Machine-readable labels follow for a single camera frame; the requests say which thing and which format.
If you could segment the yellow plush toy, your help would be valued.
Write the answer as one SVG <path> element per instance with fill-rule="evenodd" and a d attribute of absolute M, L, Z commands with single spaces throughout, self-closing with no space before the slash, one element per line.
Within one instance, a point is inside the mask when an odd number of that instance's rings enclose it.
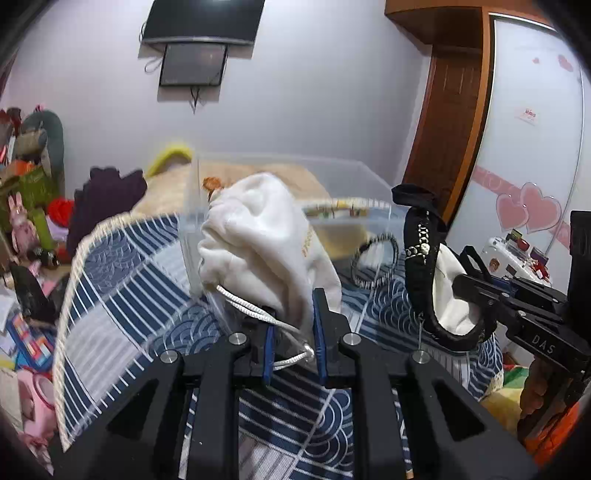
<path fill-rule="evenodd" d="M 152 178 L 167 171 L 171 165 L 190 164 L 193 158 L 193 150 L 183 143 L 172 143 L 166 146 L 149 164 L 144 172 L 146 179 Z"/>

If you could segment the yellow floral fabric scrunchie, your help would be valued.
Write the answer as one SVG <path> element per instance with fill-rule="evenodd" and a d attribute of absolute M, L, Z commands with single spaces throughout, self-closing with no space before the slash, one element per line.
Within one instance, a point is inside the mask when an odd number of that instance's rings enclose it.
<path fill-rule="evenodd" d="M 301 201 L 301 209 L 308 218 L 358 218 L 369 214 L 370 205 L 363 198 L 332 198 Z"/>

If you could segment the green cardboard box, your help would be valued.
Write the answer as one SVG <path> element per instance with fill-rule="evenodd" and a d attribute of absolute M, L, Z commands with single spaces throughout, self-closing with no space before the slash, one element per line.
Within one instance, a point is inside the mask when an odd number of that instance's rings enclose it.
<path fill-rule="evenodd" d="M 8 197 L 16 193 L 21 194 L 22 203 L 28 211 L 46 208 L 59 196 L 58 185 L 46 175 L 41 166 L 8 179 L 1 185 L 1 228 L 5 232 L 11 230 Z"/>

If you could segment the black trimmed white pouch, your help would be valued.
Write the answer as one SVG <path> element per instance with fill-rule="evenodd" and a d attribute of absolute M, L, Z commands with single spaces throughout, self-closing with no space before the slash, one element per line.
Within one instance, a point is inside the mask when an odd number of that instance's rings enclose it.
<path fill-rule="evenodd" d="M 495 322 L 477 304 L 454 294 L 453 282 L 467 271 L 446 244 L 448 226 L 435 195 L 414 184 L 400 184 L 392 195 L 394 203 L 409 208 L 404 225 L 405 278 L 415 314 L 444 348 L 475 349 L 492 336 Z"/>

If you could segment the dark purple garment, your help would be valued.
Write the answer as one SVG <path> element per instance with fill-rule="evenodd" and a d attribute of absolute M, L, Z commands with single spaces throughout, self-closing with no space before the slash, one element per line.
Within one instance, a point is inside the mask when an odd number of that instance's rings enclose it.
<path fill-rule="evenodd" d="M 92 167 L 89 179 L 74 193 L 66 251 L 75 256 L 80 241 L 102 221 L 129 212 L 145 195 L 147 182 L 141 170 L 121 176 L 114 167 Z"/>

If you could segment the white drawstring bag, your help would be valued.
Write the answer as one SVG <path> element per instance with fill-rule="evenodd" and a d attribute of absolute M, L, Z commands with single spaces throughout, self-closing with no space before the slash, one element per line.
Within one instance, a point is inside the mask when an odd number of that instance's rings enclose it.
<path fill-rule="evenodd" d="M 342 284 L 301 205 L 282 198 L 239 200 L 228 194 L 209 204 L 197 245 L 202 285 L 238 312 L 279 328 L 287 341 L 276 370 L 312 364 L 312 291 L 325 290 L 329 309 L 341 310 Z"/>

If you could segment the brown wooden door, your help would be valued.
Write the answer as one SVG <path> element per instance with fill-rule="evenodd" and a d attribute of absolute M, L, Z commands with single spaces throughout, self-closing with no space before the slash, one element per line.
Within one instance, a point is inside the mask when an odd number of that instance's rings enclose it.
<path fill-rule="evenodd" d="M 386 16 L 431 48 L 429 73 L 406 183 L 435 194 L 449 222 L 468 172 L 468 153 L 479 123 L 485 81 L 482 7 L 471 1 L 389 1 Z"/>

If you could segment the pink rabbit plush toy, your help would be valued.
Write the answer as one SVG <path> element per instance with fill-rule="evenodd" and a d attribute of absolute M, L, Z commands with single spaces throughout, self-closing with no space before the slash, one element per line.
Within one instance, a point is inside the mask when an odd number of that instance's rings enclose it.
<path fill-rule="evenodd" d="M 37 229 L 28 218 L 28 211 L 19 192 L 8 197 L 8 207 L 13 248 L 18 256 L 26 257 L 30 250 L 39 245 Z"/>

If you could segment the clear plastic storage bin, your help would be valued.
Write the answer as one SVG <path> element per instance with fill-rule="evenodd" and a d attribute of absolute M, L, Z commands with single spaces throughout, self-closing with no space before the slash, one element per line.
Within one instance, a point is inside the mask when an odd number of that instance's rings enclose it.
<path fill-rule="evenodd" d="M 221 318 L 222 293 L 311 326 L 311 297 L 369 293 L 400 274 L 405 211 L 366 165 L 270 154 L 200 154 L 188 169 L 179 239 L 188 288 Z"/>

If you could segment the beige plush blanket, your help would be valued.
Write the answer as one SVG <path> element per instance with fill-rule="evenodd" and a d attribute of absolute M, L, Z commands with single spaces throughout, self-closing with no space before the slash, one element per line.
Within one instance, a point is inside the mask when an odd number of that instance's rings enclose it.
<path fill-rule="evenodd" d="M 331 197 L 320 180 L 298 164 L 197 161 L 148 179 L 145 195 L 131 213 L 143 217 L 194 213 L 226 194 L 249 202 L 282 198 L 281 189 L 297 200 Z"/>

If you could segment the blue wave pattern tablecloth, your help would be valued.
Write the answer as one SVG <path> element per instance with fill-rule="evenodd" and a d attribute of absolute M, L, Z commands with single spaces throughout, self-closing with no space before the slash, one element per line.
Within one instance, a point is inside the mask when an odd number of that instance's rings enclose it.
<path fill-rule="evenodd" d="M 175 214 L 120 217 L 85 242 L 74 261 L 54 354 L 56 415 L 69 448 L 163 351 L 205 350 L 221 325 L 204 299 L 192 299 Z M 498 389 L 502 353 L 495 338 L 455 353 L 421 333 L 402 272 L 377 292 L 360 289 L 337 266 L 342 313 L 351 328 L 394 352 L 424 347 L 476 399 Z M 243 479 L 349 479 L 353 475 L 352 397 L 328 390 L 307 370 L 276 374 L 239 398 Z"/>

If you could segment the large black wall television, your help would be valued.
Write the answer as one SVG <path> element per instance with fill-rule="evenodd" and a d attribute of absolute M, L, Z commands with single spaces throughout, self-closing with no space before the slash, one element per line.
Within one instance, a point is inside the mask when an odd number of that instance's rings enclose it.
<path fill-rule="evenodd" d="M 263 7 L 263 0 L 156 0 L 142 42 L 252 45 Z"/>

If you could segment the small black wall monitor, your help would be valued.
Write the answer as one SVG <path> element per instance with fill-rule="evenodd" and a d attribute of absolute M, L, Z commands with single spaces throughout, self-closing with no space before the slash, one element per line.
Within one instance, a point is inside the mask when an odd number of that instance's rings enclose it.
<path fill-rule="evenodd" d="M 160 87 L 217 87 L 221 84 L 228 47 L 214 43 L 176 43 L 165 48 Z"/>

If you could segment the grey green plush toy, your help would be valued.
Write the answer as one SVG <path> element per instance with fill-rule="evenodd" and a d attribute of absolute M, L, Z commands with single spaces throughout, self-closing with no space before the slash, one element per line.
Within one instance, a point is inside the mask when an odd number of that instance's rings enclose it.
<path fill-rule="evenodd" d="M 62 188 L 64 184 L 64 138 L 60 118 L 51 110 L 38 110 L 20 125 L 13 158 L 41 165 L 45 174 Z"/>

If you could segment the white wardrobe with hearts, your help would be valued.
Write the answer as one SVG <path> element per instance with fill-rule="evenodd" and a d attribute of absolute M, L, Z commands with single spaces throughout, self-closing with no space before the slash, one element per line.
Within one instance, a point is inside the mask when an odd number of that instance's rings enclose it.
<path fill-rule="evenodd" d="M 476 162 L 448 245 L 482 249 L 516 229 L 548 258 L 566 291 L 570 203 L 590 147 L 590 84 L 551 27 L 492 13 L 492 77 Z"/>

